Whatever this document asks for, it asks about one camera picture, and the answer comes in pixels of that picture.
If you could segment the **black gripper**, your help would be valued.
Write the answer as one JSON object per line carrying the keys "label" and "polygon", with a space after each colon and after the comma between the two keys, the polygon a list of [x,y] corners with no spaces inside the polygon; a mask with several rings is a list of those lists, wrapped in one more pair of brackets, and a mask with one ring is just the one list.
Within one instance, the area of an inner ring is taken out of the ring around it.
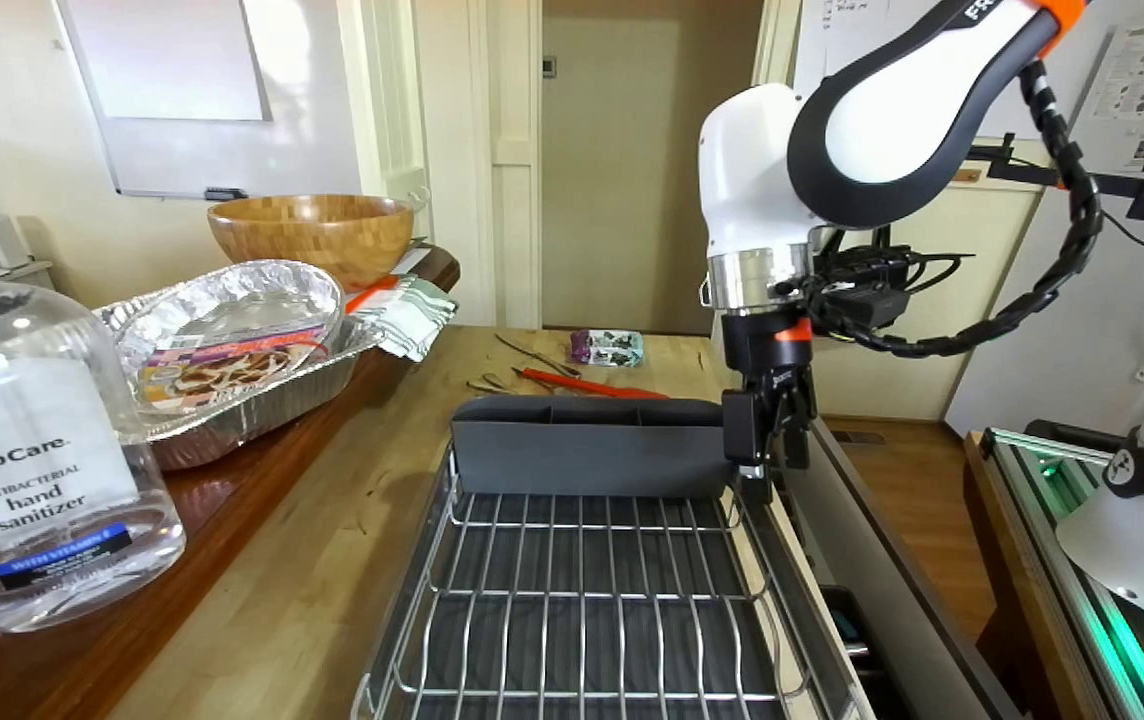
{"label": "black gripper", "polygon": [[815,420],[813,320],[792,307],[728,316],[725,359],[739,376],[719,397],[725,458],[738,465],[782,461],[785,469],[806,469]]}

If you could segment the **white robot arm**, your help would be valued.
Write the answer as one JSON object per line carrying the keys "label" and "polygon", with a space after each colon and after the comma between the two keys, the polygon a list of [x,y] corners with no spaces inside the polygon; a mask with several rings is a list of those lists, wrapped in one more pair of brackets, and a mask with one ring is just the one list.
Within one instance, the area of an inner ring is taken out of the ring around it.
{"label": "white robot arm", "polygon": [[[700,125],[709,305],[739,385],[725,397],[725,458],[808,461],[813,342],[849,337],[890,358],[957,358],[1016,334],[1087,263],[1104,230],[1100,181],[1055,110],[1044,56],[1087,0],[939,0],[808,98],[756,84]],[[951,181],[1002,94],[1022,94],[1069,194],[1047,272],[1009,307],[951,337],[905,342],[894,320],[921,255],[890,230]],[[1144,609],[1144,418],[1093,492],[1055,523],[1069,560]]]}

